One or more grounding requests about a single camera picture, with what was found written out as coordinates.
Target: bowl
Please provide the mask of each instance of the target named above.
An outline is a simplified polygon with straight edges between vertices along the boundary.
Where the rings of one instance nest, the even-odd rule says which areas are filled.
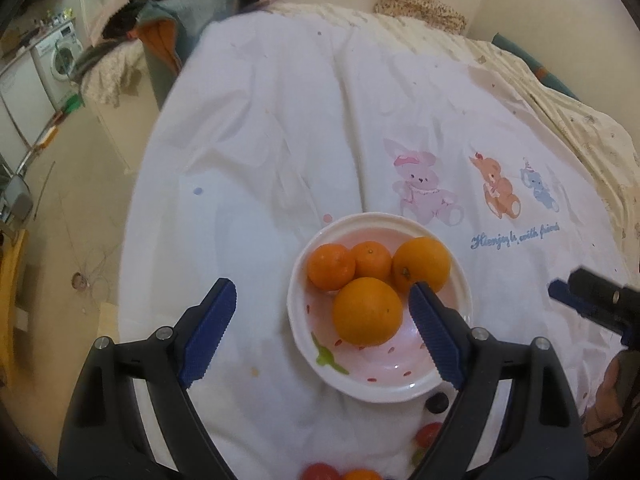
[[[318,246],[343,244],[347,248],[375,240],[391,254],[405,241],[421,236],[436,238],[428,229],[407,218],[387,213],[345,216],[317,233],[293,267],[287,311],[300,353],[315,372],[332,387],[367,402],[403,402],[438,388],[442,383],[407,307],[403,302],[402,325],[386,343],[358,347],[342,341],[332,322],[335,292],[323,292],[306,276],[306,260]],[[472,302],[460,264],[451,257],[449,280],[438,292],[442,303],[456,309],[472,325]]]

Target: small orange fruit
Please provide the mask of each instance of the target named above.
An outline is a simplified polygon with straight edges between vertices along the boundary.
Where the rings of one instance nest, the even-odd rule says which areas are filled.
[[[402,324],[402,302],[376,278],[358,278],[334,298],[333,319],[340,339],[356,346],[389,341]]]
[[[382,476],[370,469],[354,469],[344,475],[342,480],[382,480]]]
[[[306,275],[320,290],[343,288],[355,272],[353,254],[340,244],[321,245],[306,260]]]
[[[391,274],[391,253],[379,242],[363,242],[351,249],[356,259],[356,278],[377,278],[383,282]]]
[[[427,282],[438,292],[451,270],[447,248],[434,238],[413,238],[398,247],[393,257],[392,274],[396,288],[408,292],[416,282]]]

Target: black round object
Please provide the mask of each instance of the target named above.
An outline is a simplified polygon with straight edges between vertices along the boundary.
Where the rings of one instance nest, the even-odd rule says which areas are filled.
[[[438,392],[427,399],[424,407],[435,415],[446,412],[449,407],[449,397],[443,392]]]

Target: cartoon animal print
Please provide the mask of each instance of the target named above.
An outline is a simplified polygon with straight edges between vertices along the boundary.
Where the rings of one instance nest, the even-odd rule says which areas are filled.
[[[489,209],[498,218],[506,214],[510,218],[520,215],[520,199],[513,194],[513,186],[508,178],[500,172],[502,168],[494,158],[484,158],[476,153],[474,158],[469,157],[471,163],[478,168],[484,178],[484,200]]]
[[[560,211],[558,202],[551,196],[549,188],[542,182],[542,177],[529,165],[529,161],[524,159],[524,168],[520,170],[522,183],[533,189],[533,196],[538,202],[545,205],[547,209],[552,209],[556,213]]]
[[[385,139],[384,145],[402,178],[393,184],[393,190],[400,195],[401,214],[405,208],[409,209],[422,225],[427,225],[433,217],[448,226],[462,222],[465,211],[456,203],[458,197],[438,187],[440,179],[431,169],[436,163],[433,153],[408,150],[390,139]]]

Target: cabinet door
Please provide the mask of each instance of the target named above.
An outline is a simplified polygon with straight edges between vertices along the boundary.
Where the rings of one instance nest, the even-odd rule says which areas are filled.
[[[27,154],[27,146],[20,138],[18,130],[9,117],[4,103],[0,101],[0,155],[4,158],[12,171],[18,169],[18,166]]]
[[[33,146],[56,111],[29,52],[0,76],[0,92],[22,136]]]

